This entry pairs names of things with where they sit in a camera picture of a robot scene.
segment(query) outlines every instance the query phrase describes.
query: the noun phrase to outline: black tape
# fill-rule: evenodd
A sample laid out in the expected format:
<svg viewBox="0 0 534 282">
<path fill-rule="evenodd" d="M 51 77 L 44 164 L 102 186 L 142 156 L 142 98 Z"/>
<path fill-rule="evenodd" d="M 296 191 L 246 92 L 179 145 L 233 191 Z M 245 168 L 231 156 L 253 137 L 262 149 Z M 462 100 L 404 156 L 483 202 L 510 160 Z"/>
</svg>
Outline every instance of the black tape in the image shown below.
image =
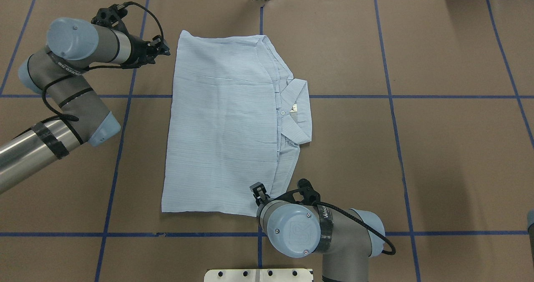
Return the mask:
<svg viewBox="0 0 534 282">
<path fill-rule="evenodd" d="M 63 143 L 59 141 L 42 122 L 38 122 L 32 126 L 32 131 L 37 134 L 39 139 L 46 144 L 58 159 L 68 155 L 68 150 L 65 145 L 63 145 Z"/>
<path fill-rule="evenodd" d="M 54 54 L 54 52 L 52 52 L 50 48 L 48 48 L 48 46 L 46 47 L 46 54 L 52 59 L 55 64 L 63 68 L 67 73 L 70 73 L 71 75 L 80 76 L 87 72 L 87 70 L 78 68 L 70 64 L 64 58 L 61 58 L 57 54 Z"/>
<path fill-rule="evenodd" d="M 332 212 L 325 206 L 315 206 L 319 214 L 319 227 L 321 228 L 321 238 L 315 252 L 326 253 L 330 249 L 332 243 L 332 231 L 334 230 L 334 223 L 332 222 Z"/>
<path fill-rule="evenodd" d="M 325 276 L 323 276 L 322 282 L 342 282 L 342 281 L 337 281 L 337 280 L 326 278 Z"/>
<path fill-rule="evenodd" d="M 77 98 L 78 96 L 82 96 L 82 94 L 86 94 L 87 92 L 93 91 L 93 88 L 85 88 L 84 90 L 78 91 L 75 94 L 69 96 L 68 98 L 65 98 L 61 103 L 58 104 L 58 107 L 63 108 L 64 105 L 67 105 L 70 101 Z"/>
<path fill-rule="evenodd" d="M 118 53 L 121 51 L 121 43 L 120 41 L 118 40 L 118 36 L 117 36 L 117 33 L 115 33 L 114 31 L 111 31 L 111 33 L 113 33 L 113 35 L 115 36 L 115 39 L 117 39 L 117 52 L 115 53 L 115 55 L 113 56 L 113 58 L 111 58 L 111 60 L 105 62 L 105 63 L 111 63 L 113 62 L 113 60 L 118 56 Z"/>
</svg>

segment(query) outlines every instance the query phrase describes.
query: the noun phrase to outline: striped fabric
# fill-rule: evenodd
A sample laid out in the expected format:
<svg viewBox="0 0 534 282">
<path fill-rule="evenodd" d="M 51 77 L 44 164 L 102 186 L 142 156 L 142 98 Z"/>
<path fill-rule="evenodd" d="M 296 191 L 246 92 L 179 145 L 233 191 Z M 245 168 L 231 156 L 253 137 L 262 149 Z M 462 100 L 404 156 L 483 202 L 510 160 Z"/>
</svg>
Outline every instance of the striped fabric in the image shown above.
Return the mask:
<svg viewBox="0 0 534 282">
<path fill-rule="evenodd" d="M 255 216 L 250 185 L 286 191 L 311 141 L 307 82 L 265 35 L 178 43 L 162 212 Z"/>
</svg>

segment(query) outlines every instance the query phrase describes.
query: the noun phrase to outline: gray arm segment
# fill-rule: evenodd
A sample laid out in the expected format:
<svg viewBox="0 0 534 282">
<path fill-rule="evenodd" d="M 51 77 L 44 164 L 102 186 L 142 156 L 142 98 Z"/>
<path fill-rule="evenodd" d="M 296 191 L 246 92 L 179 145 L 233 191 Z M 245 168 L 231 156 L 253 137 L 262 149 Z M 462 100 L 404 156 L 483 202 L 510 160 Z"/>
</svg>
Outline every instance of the gray arm segment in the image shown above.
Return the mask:
<svg viewBox="0 0 534 282">
<path fill-rule="evenodd" d="M 302 216 L 301 210 L 307 212 L 309 216 Z M 347 210 L 347 212 L 362 219 L 353 210 Z M 369 232 L 335 210 L 327 208 L 327 213 L 332 221 L 331 229 L 328 231 L 332 234 L 330 237 L 328 233 L 327 238 L 321 239 L 321 242 L 328 242 L 328 245 L 323 245 L 321 248 L 318 247 L 315 238 L 319 225 L 313 225 L 307 221 L 319 222 L 319 218 L 324 214 L 318 214 L 312 206 L 273 200 L 259 210 L 258 220 L 271 244 L 281 253 L 289 257 L 305 257 L 316 249 L 315 253 L 323 254 L 322 280 L 324 282 L 368 282 L 369 258 L 372 254 Z M 321 227 L 319 233 L 324 234 L 324 227 Z M 312 244 L 315 244 L 315 247 L 307 249 Z"/>
<path fill-rule="evenodd" d="M 92 45 L 83 42 L 87 34 L 96 39 Z M 131 53 L 128 37 L 81 20 L 59 18 L 51 24 L 47 38 L 53 51 L 45 47 L 30 56 L 21 65 L 19 77 L 25 86 L 40 94 L 51 82 L 69 76 L 50 86 L 47 94 L 63 113 L 79 120 L 37 123 L 32 130 L 0 147 L 0 194 L 79 145 L 89 142 L 97 146 L 120 130 L 120 124 L 86 79 L 69 71 L 69 66 L 85 68 L 92 62 L 123 63 Z M 59 55 L 87 57 L 66 60 Z"/>
</svg>

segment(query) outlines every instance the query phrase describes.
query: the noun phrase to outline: black cable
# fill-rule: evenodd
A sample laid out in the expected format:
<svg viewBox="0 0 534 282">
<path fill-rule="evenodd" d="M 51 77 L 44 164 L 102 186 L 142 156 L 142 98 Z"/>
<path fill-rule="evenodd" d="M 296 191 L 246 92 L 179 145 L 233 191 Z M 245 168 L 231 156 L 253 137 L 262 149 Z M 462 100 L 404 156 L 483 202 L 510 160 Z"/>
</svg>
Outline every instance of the black cable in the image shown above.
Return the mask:
<svg viewBox="0 0 534 282">
<path fill-rule="evenodd" d="M 48 101 L 46 100 L 46 92 L 48 90 L 48 88 L 54 86 L 55 84 L 67 79 L 67 78 L 71 78 L 73 77 L 72 75 L 66 75 L 64 77 L 61 77 L 59 79 L 56 79 L 54 81 L 52 81 L 50 84 L 48 84 L 47 86 L 45 86 L 43 88 L 43 91 L 40 95 L 41 99 L 43 100 L 43 103 L 44 105 L 48 108 L 48 110 L 52 111 L 53 113 L 55 113 L 54 116 L 51 116 L 51 117 L 48 117 L 47 119 L 45 120 L 41 120 L 40 122 L 41 123 L 47 123 L 49 121 L 52 121 L 52 120 L 63 120 L 63 121 L 73 121 L 73 122 L 76 122 L 76 121 L 79 121 L 80 119 L 74 115 L 70 115 L 70 114 L 63 114 L 59 111 L 57 111 L 56 109 L 54 109 L 52 106 L 50 106 L 50 104 L 48 103 Z M 17 136 L 15 136 L 15 138 L 21 136 L 22 134 L 28 132 L 32 130 L 32 128 L 27 128 L 26 130 L 24 130 L 23 132 L 21 132 L 20 134 L 18 134 Z"/>
<path fill-rule="evenodd" d="M 352 219 L 353 221 L 355 221 L 356 223 L 358 223 L 359 225 L 361 225 L 362 227 L 366 228 L 368 231 L 370 231 L 372 234 L 375 234 L 376 236 L 378 236 L 381 240 L 383 240 L 386 244 L 388 244 L 388 246 L 391 248 L 391 251 L 387 251 L 387 250 L 382 250 L 382 254 L 386 254 L 386 255 L 395 255 L 395 253 L 397 253 L 397 249 L 395 249 L 395 246 L 393 245 L 393 243 L 391 243 L 391 241 L 389 239 L 387 239 L 384 235 L 380 234 L 380 232 L 376 231 L 375 229 L 373 229 L 370 225 L 364 223 L 361 219 L 353 216 L 352 214 L 350 214 L 349 212 L 346 212 L 345 210 L 343 210 L 342 208 L 339 208 L 337 206 L 334 206 L 332 204 L 328 204 L 328 203 L 324 203 L 324 202 L 314 202 L 313 204 L 315 205 L 321 205 L 321 206 L 325 206 L 327 208 L 330 208 L 330 209 L 333 209 L 333 210 L 336 210 L 337 212 L 341 213 L 342 215 L 345 215 L 347 216 L 349 219 Z"/>
<path fill-rule="evenodd" d="M 143 10 L 145 10 L 145 12 L 147 12 L 150 16 L 152 16 L 152 18 L 154 18 L 154 21 L 156 22 L 156 24 L 158 24 L 158 28 L 160 29 L 160 34 L 161 34 L 161 43 L 163 44 L 164 43 L 164 30 L 163 28 L 161 27 L 161 24 L 160 24 L 160 21 L 158 20 L 158 18 L 156 18 L 156 15 L 154 15 L 154 13 L 150 12 L 149 9 L 145 8 L 143 5 L 141 4 L 138 4 L 136 3 L 135 1 L 127 1 L 124 3 L 124 6 L 125 7 L 128 7 L 130 5 L 134 5 L 134 6 L 137 6 Z M 149 62 L 153 61 L 159 54 L 160 52 L 163 50 L 163 46 L 160 46 L 158 48 L 158 53 L 154 55 L 154 57 L 147 61 L 146 64 L 148 64 Z M 120 68 L 120 69 L 123 69 L 124 67 L 123 66 L 113 66 L 113 65 L 98 65 L 98 66 L 93 66 L 93 67 L 87 67 L 85 68 L 86 71 L 92 71 L 93 69 L 99 69 L 99 68 Z"/>
<path fill-rule="evenodd" d="M 48 108 L 48 110 L 50 110 L 53 113 L 55 113 L 58 116 L 59 119 L 76 122 L 76 121 L 80 120 L 78 117 L 76 117 L 74 115 L 70 115 L 70 114 L 63 114 L 63 113 L 57 111 L 56 109 L 54 109 L 54 107 L 50 106 L 50 104 L 48 103 L 48 100 L 46 100 L 46 92 L 47 92 L 48 88 L 54 86 L 55 84 L 65 80 L 65 79 L 71 78 L 71 77 L 72 77 L 72 75 L 67 75 L 67 76 L 64 76 L 64 77 L 61 77 L 59 79 L 54 80 L 53 82 L 51 82 L 47 86 L 44 86 L 43 92 L 40 94 L 40 97 L 43 100 L 44 105 Z"/>
<path fill-rule="evenodd" d="M 40 122 L 41 122 L 41 123 L 47 123 L 47 122 L 49 122 L 49 121 L 53 121 L 53 120 L 59 120 L 59 116 L 57 116 L 57 115 L 50 116 L 50 117 L 48 117 L 48 118 L 45 119 L 45 120 L 41 120 Z M 31 130 L 32 130 L 32 128 L 27 128 L 26 130 L 24 130 L 23 132 L 21 132 L 20 134 L 18 134 L 17 136 L 15 136 L 13 139 L 15 139 L 15 138 L 21 136 L 22 134 L 24 134 L 24 133 L 26 133 L 26 132 L 31 131 Z"/>
</svg>

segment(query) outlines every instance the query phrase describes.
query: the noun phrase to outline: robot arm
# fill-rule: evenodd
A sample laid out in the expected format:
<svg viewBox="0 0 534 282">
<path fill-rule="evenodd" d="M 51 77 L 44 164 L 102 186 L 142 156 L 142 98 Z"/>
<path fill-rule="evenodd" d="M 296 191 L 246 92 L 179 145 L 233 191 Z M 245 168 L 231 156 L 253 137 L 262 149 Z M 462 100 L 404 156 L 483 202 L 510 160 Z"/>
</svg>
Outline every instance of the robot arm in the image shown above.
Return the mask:
<svg viewBox="0 0 534 282">
<path fill-rule="evenodd" d="M 129 5 L 140 6 L 151 14 L 161 35 L 153 41 L 130 35 L 122 22 Z M 86 142 L 97 146 L 120 131 L 118 121 L 83 78 L 85 72 L 96 68 L 139 68 L 155 63 L 160 54 L 170 55 L 158 20 L 134 2 L 102 8 L 92 23 L 58 18 L 51 23 L 46 38 L 47 45 L 23 62 L 19 78 L 40 94 L 56 115 L 0 147 L 0 194 L 76 147 Z M 89 67 L 93 62 L 119 66 Z M 47 94 L 62 112 L 50 106 Z"/>
<path fill-rule="evenodd" d="M 298 187 L 275 199 L 269 198 L 261 183 L 250 187 L 259 206 L 258 223 L 280 253 L 292 258 L 322 254 L 324 282 L 367 282 L 369 258 L 395 254 L 376 214 L 341 210 L 321 202 L 306 179 L 301 179 Z M 296 192 L 302 195 L 302 201 L 293 198 Z M 383 250 L 385 242 L 391 251 Z"/>
</svg>

